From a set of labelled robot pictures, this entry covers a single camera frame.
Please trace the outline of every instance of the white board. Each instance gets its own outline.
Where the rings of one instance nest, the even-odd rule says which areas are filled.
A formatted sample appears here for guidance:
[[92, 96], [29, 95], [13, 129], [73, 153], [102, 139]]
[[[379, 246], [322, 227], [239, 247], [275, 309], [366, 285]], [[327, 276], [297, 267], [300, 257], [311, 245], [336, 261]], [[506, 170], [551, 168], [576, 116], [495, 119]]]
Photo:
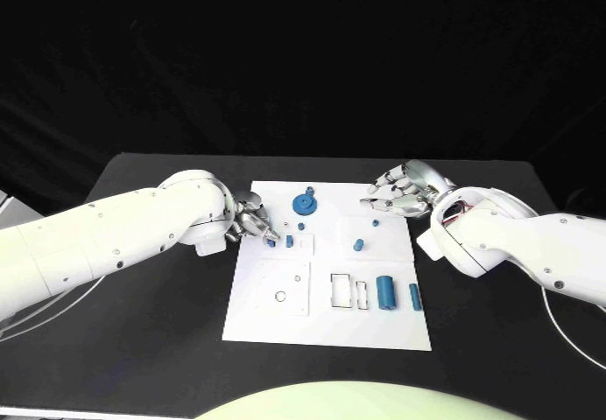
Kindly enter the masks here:
[[[298, 216], [291, 202], [307, 186], [316, 191], [317, 211], [310, 216]], [[417, 275], [407, 220], [359, 205], [359, 199], [368, 196], [366, 187], [319, 182], [252, 182], [251, 190], [262, 198], [281, 240], [274, 248], [258, 238], [242, 240], [223, 340], [430, 350], [424, 312], [412, 310], [410, 299], [408, 285], [417, 282]], [[389, 191], [375, 195], [389, 198]], [[303, 231], [297, 229], [300, 222], [306, 225]], [[293, 235], [293, 248], [285, 248], [285, 235]], [[359, 252], [352, 248], [356, 236], [365, 241]], [[290, 282], [304, 267], [307, 312], [300, 310], [306, 302], [300, 294], [304, 283]], [[349, 274], [350, 308], [332, 307], [330, 274]], [[398, 304], [394, 311], [379, 309], [378, 276], [394, 278]], [[358, 305], [358, 282], [366, 284], [366, 310]], [[296, 289], [287, 291], [280, 287]], [[275, 299], [278, 291], [285, 292], [281, 302]]]

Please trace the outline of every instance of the black table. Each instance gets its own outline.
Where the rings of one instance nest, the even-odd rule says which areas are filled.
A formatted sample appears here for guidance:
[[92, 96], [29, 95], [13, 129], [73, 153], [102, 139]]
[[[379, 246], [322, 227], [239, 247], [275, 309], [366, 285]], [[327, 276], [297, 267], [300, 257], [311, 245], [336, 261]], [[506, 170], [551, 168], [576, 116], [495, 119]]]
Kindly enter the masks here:
[[[254, 179], [368, 183], [404, 161], [122, 154], [88, 200], [157, 186], [184, 169], [213, 172], [235, 191]], [[460, 185], [495, 186], [539, 213], [555, 210], [529, 164], [428, 162]], [[417, 237], [428, 222], [408, 225]], [[564, 343], [525, 274], [503, 263], [473, 279], [415, 243], [414, 252], [431, 352], [222, 341], [238, 245], [203, 258], [176, 245], [0, 345], [0, 405], [193, 417], [262, 389], [356, 380], [436, 389], [528, 418], [600, 413], [604, 373]], [[554, 300], [555, 312], [591, 311]], [[568, 327], [584, 321], [571, 316]]]

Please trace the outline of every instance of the black backdrop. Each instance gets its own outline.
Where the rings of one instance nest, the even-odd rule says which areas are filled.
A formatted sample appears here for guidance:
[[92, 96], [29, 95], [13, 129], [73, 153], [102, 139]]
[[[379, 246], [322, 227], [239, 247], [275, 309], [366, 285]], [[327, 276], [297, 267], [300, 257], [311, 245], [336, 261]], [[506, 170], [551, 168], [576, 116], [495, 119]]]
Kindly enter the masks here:
[[63, 210], [122, 151], [516, 159], [563, 206], [600, 182], [601, 3], [6, 7], [0, 189]]

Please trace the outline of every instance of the white cable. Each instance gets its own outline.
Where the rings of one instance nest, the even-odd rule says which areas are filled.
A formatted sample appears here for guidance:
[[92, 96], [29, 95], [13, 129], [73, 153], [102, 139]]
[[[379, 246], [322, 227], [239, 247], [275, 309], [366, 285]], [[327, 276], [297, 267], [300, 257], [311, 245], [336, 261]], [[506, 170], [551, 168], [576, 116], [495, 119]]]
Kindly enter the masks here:
[[0, 334], [6, 331], [8, 331], [11, 328], [23, 324], [29, 319], [32, 319], [46, 308], [49, 308], [72, 291], [73, 289], [65, 291], [45, 306], [37, 308], [24, 318], [19, 319], [13, 324], [6, 326], [3, 329], [0, 329]]
[[551, 322], [552, 322], [552, 325], [555, 326], [555, 328], [557, 328], [557, 330], [558, 330], [558, 332], [560, 332], [560, 334], [561, 334], [561, 337], [568, 341], [568, 344], [571, 345], [571, 347], [574, 348], [574, 350], [580, 353], [580, 355], [594, 364], [594, 365], [597, 365], [601, 369], [604, 369], [606, 370], [606, 366], [603, 366], [578, 348], [577, 348], [577, 345], [571, 342], [571, 339], [567, 337], [567, 335], [564, 334], [564, 331], [561, 330], [561, 328], [560, 328], [560, 326], [558, 326], [558, 323], [557, 323], [557, 321], [555, 321], [555, 318], [552, 317], [552, 313], [551, 313], [551, 308], [550, 308], [550, 302], [547, 301], [547, 293], [545, 293], [545, 288], [544, 287], [541, 287], [542, 288], [542, 301], [545, 302], [545, 308], [547, 308], [547, 313], [550, 314], [550, 318], [551, 318]]
[[46, 322], [50, 322], [59, 315], [62, 315], [63, 313], [66, 313], [66, 311], [76, 305], [76, 303], [86, 297], [88, 293], [91, 293], [91, 291], [94, 290], [94, 288], [98, 286], [98, 284], [101, 283], [101, 280], [104, 280], [105, 276], [102, 276], [98, 280], [96, 283], [92, 285], [92, 287], [85, 291], [85, 294], [72, 302], [72, 304], [69, 304], [69, 306], [60, 311], [58, 312], [49, 319], [46, 319], [45, 321], [42, 321], [39, 324], [36, 324], [34, 326], [29, 327], [27, 329], [24, 329], [23, 331], [17, 332], [16, 334], [10, 335], [8, 337], [0, 339], [0, 343], [3, 341], [7, 341], [10, 339], [13, 339], [16, 336], [29, 333], [32, 330], [34, 330], [39, 326], [42, 326], [43, 324], [46, 324]]

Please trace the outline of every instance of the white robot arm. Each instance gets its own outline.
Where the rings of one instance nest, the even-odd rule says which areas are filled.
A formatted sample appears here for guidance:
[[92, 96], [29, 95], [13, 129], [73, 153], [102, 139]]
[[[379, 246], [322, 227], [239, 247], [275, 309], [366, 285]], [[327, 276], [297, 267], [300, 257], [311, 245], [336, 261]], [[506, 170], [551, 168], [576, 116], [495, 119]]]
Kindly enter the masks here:
[[417, 243], [433, 260], [446, 256], [472, 277], [511, 261], [545, 289], [606, 305], [604, 220], [564, 213], [538, 216], [503, 191], [457, 188], [418, 160], [388, 171], [368, 193], [385, 185], [392, 185], [392, 200], [359, 202], [415, 219], [430, 215]]
[[242, 235], [278, 238], [260, 197], [235, 199], [206, 171], [0, 230], [0, 320], [177, 242], [206, 256]]

